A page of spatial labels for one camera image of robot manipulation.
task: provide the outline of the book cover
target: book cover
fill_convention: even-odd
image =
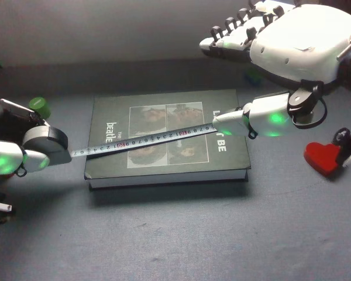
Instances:
[[[95,97],[88,146],[210,123],[238,107],[235,90]],[[87,158],[92,188],[133,184],[244,179],[246,139],[219,132]]]

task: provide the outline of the green bottle cap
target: green bottle cap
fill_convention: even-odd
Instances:
[[[33,98],[29,103],[29,108],[39,113],[43,119],[47,119],[51,116],[51,111],[49,110],[47,101],[44,98]]]

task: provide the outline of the measuring tape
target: measuring tape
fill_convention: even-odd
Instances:
[[[155,133],[153,135],[138,136],[132,139],[109,142],[103,145],[93,146],[85,149],[73,150],[71,157],[96,155],[98,157],[109,155],[115,152],[123,152],[132,149],[143,148],[145,146],[159,145],[166,142],[174,142],[180,139],[193,138],[195,136],[206,135],[217,132],[212,123]]]

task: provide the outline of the table surface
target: table surface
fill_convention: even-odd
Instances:
[[[26,105],[41,92],[49,123],[80,148],[88,143],[93,92],[236,87],[244,104],[280,90],[250,86],[232,64],[154,65],[126,65],[123,73],[110,66],[1,70],[0,93]],[[247,183],[91,192],[77,158],[0,184],[18,209],[0,227],[0,281],[351,280],[351,167],[330,181],[302,157],[307,143],[351,129],[351,94],[337,90],[325,100],[329,116],[318,128],[247,139]]]

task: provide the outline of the heart-shaped object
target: heart-shaped object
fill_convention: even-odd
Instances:
[[[312,168],[327,177],[339,167],[336,162],[339,151],[340,147],[331,143],[311,142],[304,150],[304,158]]]

